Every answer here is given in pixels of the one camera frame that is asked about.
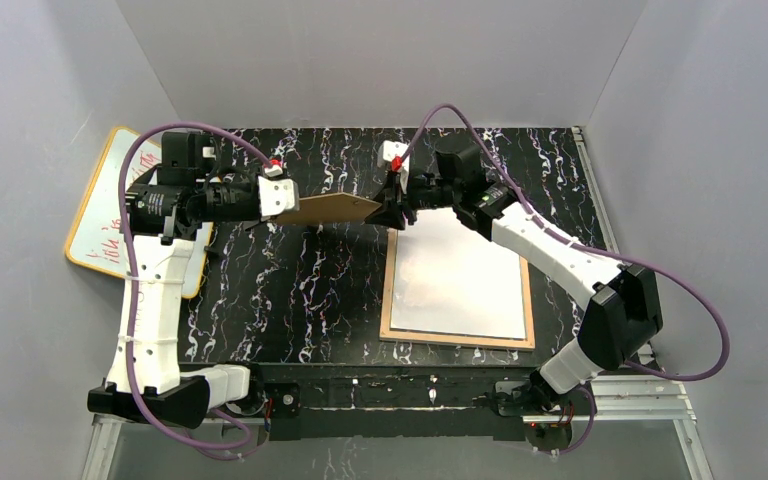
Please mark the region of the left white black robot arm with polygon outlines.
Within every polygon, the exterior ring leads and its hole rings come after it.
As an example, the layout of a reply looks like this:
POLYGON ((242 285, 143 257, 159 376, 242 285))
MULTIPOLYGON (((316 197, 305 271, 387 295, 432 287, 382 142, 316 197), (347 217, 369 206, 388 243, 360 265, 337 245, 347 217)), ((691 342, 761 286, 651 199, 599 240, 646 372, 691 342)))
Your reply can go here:
POLYGON ((124 248, 126 289, 111 368, 89 391, 87 408, 143 423, 136 401, 164 425, 194 429, 212 408, 248 394, 245 367, 214 365, 183 372, 177 351, 185 275, 206 223, 258 222, 257 179, 224 183, 230 155, 209 133, 166 132, 161 162, 125 192, 132 245, 124 248))

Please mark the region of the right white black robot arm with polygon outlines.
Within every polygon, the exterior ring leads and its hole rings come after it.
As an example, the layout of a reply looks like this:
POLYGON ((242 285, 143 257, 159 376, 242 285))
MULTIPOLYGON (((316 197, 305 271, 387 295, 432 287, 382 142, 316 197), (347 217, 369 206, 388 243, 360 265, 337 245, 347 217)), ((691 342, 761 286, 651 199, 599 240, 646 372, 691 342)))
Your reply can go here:
POLYGON ((560 285, 583 308, 579 332, 505 395, 528 411, 548 411, 567 394, 630 360, 663 327, 652 268, 609 253, 591 253, 518 197, 516 185, 498 181, 480 160, 477 146, 434 153, 434 173, 410 173, 409 147, 386 141, 377 164, 386 170, 374 196, 370 225, 403 231, 421 210, 449 208, 466 228, 516 253, 560 285))

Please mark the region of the brown fibreboard backing board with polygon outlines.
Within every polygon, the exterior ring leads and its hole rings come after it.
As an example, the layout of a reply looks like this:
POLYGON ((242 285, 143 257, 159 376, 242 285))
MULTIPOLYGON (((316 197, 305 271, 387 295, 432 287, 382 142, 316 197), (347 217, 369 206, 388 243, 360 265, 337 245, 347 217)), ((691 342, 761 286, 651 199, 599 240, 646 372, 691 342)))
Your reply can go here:
POLYGON ((272 222, 278 225, 318 226, 331 223, 363 223, 381 206, 350 193, 327 193, 300 198, 298 209, 282 213, 272 222))

